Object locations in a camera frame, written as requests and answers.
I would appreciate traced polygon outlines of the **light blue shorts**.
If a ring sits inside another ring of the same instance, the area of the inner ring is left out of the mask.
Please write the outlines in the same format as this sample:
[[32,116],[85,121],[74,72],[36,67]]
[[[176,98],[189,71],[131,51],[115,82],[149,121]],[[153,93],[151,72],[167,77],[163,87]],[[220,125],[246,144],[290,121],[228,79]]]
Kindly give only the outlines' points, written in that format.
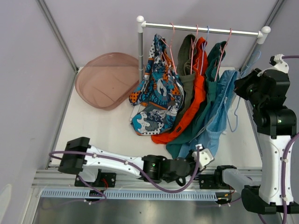
[[182,145],[177,157],[186,157],[190,150],[194,151],[197,144],[208,148],[215,156],[220,142],[220,135],[227,128],[227,115],[235,97],[235,80],[240,76],[237,70],[226,70],[216,86],[216,98],[204,119],[204,125],[190,142]]

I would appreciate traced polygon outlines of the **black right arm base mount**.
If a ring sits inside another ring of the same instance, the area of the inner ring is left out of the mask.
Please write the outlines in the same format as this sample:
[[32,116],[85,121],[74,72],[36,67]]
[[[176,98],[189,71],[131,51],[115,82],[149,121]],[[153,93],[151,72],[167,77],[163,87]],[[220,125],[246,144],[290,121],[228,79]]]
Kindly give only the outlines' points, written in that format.
[[225,189],[217,175],[198,175],[195,180],[199,182],[200,189]]

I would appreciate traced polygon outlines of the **dark teal shorts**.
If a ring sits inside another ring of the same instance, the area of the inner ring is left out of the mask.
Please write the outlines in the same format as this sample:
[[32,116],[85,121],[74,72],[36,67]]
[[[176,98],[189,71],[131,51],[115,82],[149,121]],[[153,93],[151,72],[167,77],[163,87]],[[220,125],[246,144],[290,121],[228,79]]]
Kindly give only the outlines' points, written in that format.
[[185,130],[173,141],[166,144],[167,151],[171,154],[172,158],[177,158],[178,153],[183,144],[191,141],[193,137],[199,132],[204,125],[204,119],[214,104],[216,98],[216,86],[218,83],[214,81],[215,74],[218,66],[218,61],[221,56],[221,48],[224,47],[226,41],[216,43],[209,55],[207,56],[207,68],[203,71],[197,80],[200,81],[199,89],[203,92],[204,99],[199,105],[199,109],[195,112],[193,119]]

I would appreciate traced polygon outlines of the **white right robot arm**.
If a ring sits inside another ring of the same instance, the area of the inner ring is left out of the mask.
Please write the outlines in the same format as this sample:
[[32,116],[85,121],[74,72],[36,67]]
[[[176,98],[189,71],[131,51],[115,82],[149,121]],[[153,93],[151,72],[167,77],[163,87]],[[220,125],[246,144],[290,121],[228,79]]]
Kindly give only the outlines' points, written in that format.
[[297,117],[284,105],[290,86],[288,67],[254,69],[235,81],[235,93],[244,99],[262,161],[256,182],[231,165],[218,166],[213,177],[218,188],[230,186],[241,194],[244,208],[260,215],[297,214],[291,188],[291,150],[298,138]]

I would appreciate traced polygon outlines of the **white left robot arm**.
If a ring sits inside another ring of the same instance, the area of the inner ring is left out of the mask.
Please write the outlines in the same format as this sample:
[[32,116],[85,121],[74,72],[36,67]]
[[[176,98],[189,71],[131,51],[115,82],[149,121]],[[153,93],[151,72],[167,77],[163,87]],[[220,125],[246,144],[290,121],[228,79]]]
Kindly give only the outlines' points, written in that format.
[[180,186],[186,184],[187,176],[196,172],[196,160],[192,156],[176,159],[158,155],[130,157],[101,150],[89,141],[87,137],[68,141],[58,171],[79,175],[92,187],[100,184],[101,169],[129,175],[145,182],[177,182]]

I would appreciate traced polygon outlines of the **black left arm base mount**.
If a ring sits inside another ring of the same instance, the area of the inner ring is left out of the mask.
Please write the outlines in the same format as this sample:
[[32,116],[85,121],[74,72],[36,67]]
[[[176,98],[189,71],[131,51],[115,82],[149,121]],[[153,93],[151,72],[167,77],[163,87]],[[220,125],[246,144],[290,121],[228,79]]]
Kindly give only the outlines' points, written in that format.
[[94,182],[86,182],[95,188],[114,188],[116,182],[116,173],[102,173],[99,171]]

